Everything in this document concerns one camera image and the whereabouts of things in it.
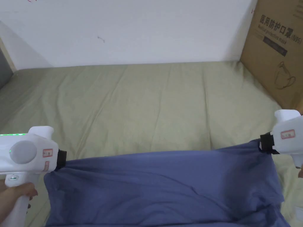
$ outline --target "cardboard box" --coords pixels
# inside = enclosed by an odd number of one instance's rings
[[[284,109],[303,114],[303,0],[259,0],[241,62]]]

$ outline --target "wall mark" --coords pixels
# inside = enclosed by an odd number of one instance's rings
[[[98,36],[97,38],[98,38],[98,39],[101,39],[101,40],[103,41],[103,43],[105,43],[105,40],[102,39],[102,37]]]

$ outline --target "white wall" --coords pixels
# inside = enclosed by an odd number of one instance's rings
[[[256,0],[0,0],[17,69],[239,60]]]

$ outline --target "light green fabric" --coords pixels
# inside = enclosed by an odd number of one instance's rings
[[[21,70],[0,90],[0,107],[0,133],[52,126],[68,159],[245,143],[270,131],[279,109],[239,62]],[[274,160],[286,198],[282,213],[299,226],[298,171],[288,156]],[[37,189],[27,226],[41,226],[50,209],[42,177]]]

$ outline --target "gray circular cap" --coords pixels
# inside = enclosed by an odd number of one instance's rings
[[[37,148],[33,142],[19,141],[11,147],[9,155],[15,163],[26,164],[36,157]]]

